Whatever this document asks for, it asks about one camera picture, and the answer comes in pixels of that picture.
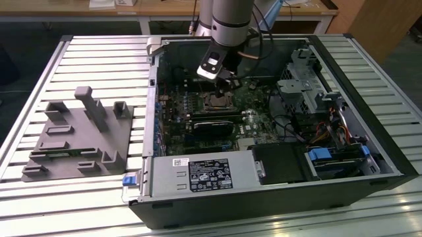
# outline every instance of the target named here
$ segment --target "aluminum slotted table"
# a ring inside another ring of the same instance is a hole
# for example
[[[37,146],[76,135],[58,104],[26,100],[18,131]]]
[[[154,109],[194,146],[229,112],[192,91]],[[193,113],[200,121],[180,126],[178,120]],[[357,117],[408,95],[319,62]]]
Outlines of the aluminum slotted table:
[[[21,170],[42,131],[48,101],[90,86],[104,106],[134,106],[126,171],[141,168],[148,36],[62,37],[0,149],[0,236],[389,236],[422,231],[422,180],[351,206],[173,230],[149,230],[121,201],[122,175],[24,183]],[[319,36],[393,141],[422,172],[422,115],[353,39]],[[321,73],[335,91],[329,75]]]

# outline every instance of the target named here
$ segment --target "wooden desk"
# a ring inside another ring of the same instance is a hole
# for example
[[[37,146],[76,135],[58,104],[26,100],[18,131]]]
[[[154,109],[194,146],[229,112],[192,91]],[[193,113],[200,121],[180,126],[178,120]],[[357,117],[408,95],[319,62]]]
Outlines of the wooden desk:
[[[193,2],[137,0],[134,6],[89,11],[89,0],[0,0],[0,22],[137,21],[142,34],[149,35],[149,21],[189,21]],[[315,34],[323,34],[337,11],[329,10],[320,0],[295,6],[300,8],[283,7],[276,20],[315,21]]]
[[[149,21],[190,21],[194,0],[141,0],[140,18],[142,32],[146,31]],[[300,8],[281,7],[276,21],[316,21],[315,34],[324,34],[332,16],[337,10],[328,9],[320,0],[309,0],[305,4],[296,4]]]
[[[89,11],[89,0],[0,0],[0,16],[118,16],[138,15],[141,0],[134,6]]]

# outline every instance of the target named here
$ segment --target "barcode label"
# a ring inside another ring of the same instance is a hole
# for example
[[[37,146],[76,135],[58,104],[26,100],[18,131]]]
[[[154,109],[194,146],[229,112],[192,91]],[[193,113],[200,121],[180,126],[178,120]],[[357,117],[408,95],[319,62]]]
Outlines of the barcode label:
[[[189,162],[188,158],[172,159],[172,166],[186,166],[188,162]]]

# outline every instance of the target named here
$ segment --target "wooden cabinet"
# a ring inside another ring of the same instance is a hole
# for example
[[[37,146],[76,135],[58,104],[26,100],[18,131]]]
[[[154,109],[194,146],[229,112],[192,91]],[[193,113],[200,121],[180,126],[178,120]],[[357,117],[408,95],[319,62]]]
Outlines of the wooden cabinet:
[[[422,0],[331,0],[339,8],[327,34],[351,33],[381,63],[422,15]]]

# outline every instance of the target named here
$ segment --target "power supply label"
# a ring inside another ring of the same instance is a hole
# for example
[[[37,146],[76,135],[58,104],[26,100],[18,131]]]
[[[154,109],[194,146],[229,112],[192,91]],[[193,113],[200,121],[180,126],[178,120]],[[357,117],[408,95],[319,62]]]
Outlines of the power supply label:
[[[189,185],[192,192],[232,189],[228,160],[190,161]]]

